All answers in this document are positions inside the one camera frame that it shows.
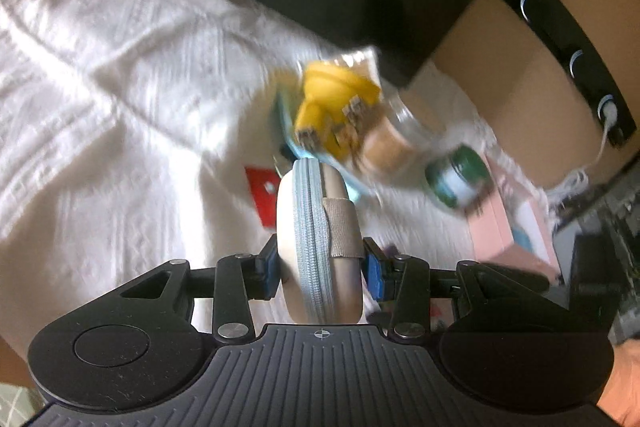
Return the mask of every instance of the white bedsheet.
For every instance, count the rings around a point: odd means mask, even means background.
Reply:
[[[280,143],[269,73],[334,51],[249,0],[0,0],[0,335],[25,356],[48,322],[168,259],[257,252],[270,233],[243,167],[271,167]],[[450,78],[427,64],[417,84],[448,143],[508,163]],[[420,190],[380,187],[358,213],[431,266],[471,253]],[[281,296],[252,312],[288,320]]]

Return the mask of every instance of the yellow object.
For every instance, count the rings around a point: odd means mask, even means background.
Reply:
[[[374,105],[380,99],[380,87],[369,79],[334,64],[312,62],[306,67],[303,86],[305,98],[298,109],[294,130],[300,137],[314,136],[324,149],[343,159],[350,152],[348,144],[338,142],[335,130],[348,123],[345,108],[354,99]]]

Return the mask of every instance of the white cable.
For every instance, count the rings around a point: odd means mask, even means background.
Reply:
[[[604,132],[602,133],[602,141],[600,142],[600,150],[596,159],[587,165],[574,169],[569,172],[558,185],[554,188],[550,188],[546,191],[546,197],[549,201],[549,206],[555,207],[560,205],[569,196],[577,196],[582,194],[589,187],[589,176],[587,175],[587,169],[593,167],[600,161],[602,154],[604,153],[604,146],[607,143],[607,136],[609,131],[618,121],[618,108],[613,102],[606,102],[602,106],[602,114],[604,116]]]

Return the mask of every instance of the person's hand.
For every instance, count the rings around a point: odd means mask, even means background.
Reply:
[[[613,370],[598,406],[623,427],[640,427],[640,341],[614,348]]]

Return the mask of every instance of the cardboard box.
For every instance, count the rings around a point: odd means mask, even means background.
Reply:
[[[560,267],[551,234],[536,200],[510,174],[486,160],[494,188],[468,211],[467,221],[478,263],[495,263],[545,275],[555,283]],[[514,232],[528,238],[516,241]]]
[[[9,347],[2,337],[0,337],[0,383],[33,387],[33,380],[26,362]]]

